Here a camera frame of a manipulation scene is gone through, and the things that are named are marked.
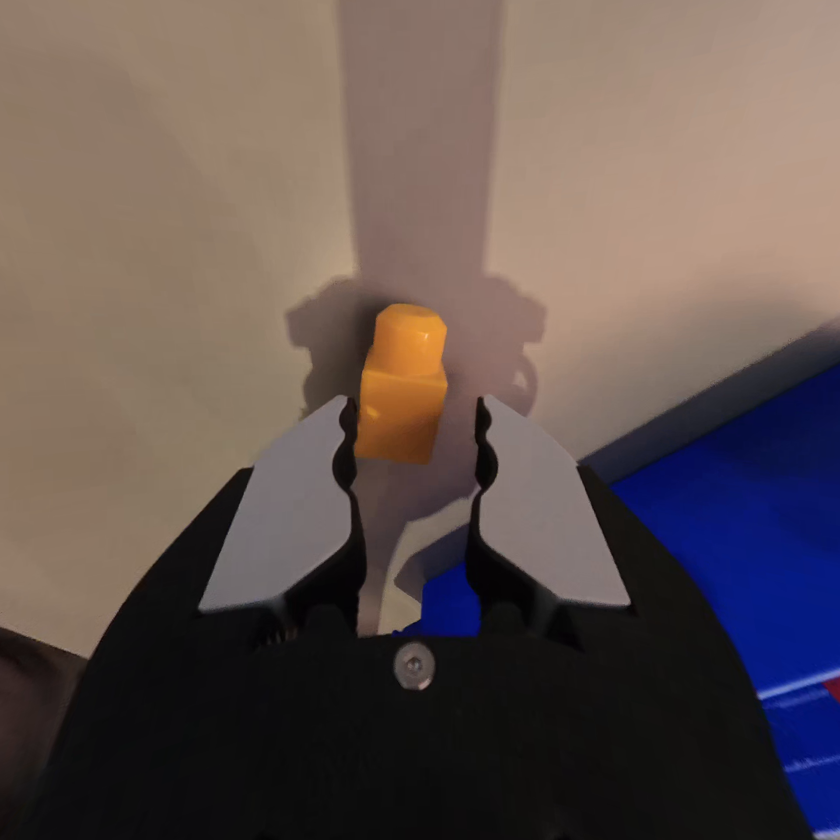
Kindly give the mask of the blue plastic bin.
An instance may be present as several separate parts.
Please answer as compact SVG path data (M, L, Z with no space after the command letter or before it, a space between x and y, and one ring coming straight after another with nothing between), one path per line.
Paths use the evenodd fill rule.
M612 483L735 643L817 838L838 838L838 366Z

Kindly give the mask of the yellow one-stud block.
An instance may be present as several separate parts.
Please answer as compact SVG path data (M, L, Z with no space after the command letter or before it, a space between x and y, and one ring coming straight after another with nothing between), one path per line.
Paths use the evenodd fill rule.
M377 315L360 382L357 457L429 463L448 390L446 338L429 308L394 303Z

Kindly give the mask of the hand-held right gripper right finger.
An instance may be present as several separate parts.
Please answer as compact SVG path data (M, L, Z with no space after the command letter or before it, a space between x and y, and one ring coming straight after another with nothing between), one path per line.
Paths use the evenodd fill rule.
M476 482L465 555L481 628L512 614L532 634L570 634L572 607L626 611L632 600L578 462L493 395L476 405Z

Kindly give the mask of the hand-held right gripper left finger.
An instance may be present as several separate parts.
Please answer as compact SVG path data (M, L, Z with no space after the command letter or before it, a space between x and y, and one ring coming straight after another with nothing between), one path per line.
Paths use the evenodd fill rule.
M366 577L354 399L340 395L257 458L198 604L201 614L257 608L285 631L331 606L355 633Z

